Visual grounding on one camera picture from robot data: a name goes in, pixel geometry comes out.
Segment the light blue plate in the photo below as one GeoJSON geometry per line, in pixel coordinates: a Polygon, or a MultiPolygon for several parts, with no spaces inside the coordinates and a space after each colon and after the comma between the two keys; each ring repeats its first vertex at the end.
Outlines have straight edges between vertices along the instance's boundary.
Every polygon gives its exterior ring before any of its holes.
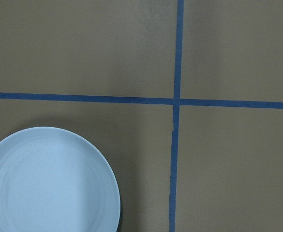
{"type": "Polygon", "coordinates": [[[115,232],[120,195],[101,152],[54,127],[0,141],[0,232],[115,232]]]}

